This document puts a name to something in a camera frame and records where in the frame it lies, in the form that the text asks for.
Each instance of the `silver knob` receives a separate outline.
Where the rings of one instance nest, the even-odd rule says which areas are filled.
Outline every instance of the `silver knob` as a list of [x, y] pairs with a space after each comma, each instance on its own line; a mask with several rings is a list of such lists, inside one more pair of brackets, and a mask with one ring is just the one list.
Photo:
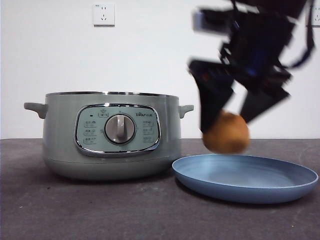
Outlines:
[[106, 122], [105, 134], [112, 142], [123, 144], [134, 136], [135, 124], [126, 115], [115, 115]]

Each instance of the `brand logo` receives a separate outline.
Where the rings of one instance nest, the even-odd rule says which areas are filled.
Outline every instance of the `brand logo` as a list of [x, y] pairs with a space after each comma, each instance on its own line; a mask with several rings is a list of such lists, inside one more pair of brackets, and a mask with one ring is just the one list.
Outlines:
[[137, 117], [152, 117], [153, 115], [152, 115], [152, 113], [147, 113], [147, 114], [145, 114], [145, 113], [142, 113], [142, 112], [136, 112], [135, 113], [135, 115], [137, 116]]

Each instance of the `electrical socket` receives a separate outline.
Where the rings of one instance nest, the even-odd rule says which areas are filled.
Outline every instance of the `electrical socket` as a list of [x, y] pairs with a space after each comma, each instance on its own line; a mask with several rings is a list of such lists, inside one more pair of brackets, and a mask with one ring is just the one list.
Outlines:
[[95, 27], [115, 26], [115, 5], [113, 3], [94, 4], [92, 12]]
[[320, 4], [313, 7], [312, 26], [320, 28]]

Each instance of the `brown potato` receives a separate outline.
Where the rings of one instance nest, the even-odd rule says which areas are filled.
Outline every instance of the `brown potato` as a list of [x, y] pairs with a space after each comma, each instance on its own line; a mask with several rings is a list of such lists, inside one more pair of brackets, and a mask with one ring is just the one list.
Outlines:
[[202, 135], [205, 147], [214, 153], [236, 154], [243, 152], [250, 143], [246, 121], [230, 112], [221, 111], [216, 122]]

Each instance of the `table surface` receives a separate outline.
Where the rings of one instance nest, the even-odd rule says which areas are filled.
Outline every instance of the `table surface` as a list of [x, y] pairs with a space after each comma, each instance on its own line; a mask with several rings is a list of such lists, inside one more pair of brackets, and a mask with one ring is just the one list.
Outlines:
[[[319, 240], [320, 184], [296, 201], [253, 205], [212, 199], [181, 185], [170, 169], [117, 182], [55, 175], [41, 139], [1, 141], [2, 240]], [[209, 153], [183, 139], [182, 155]], [[252, 140], [248, 155], [320, 173], [320, 139]]]

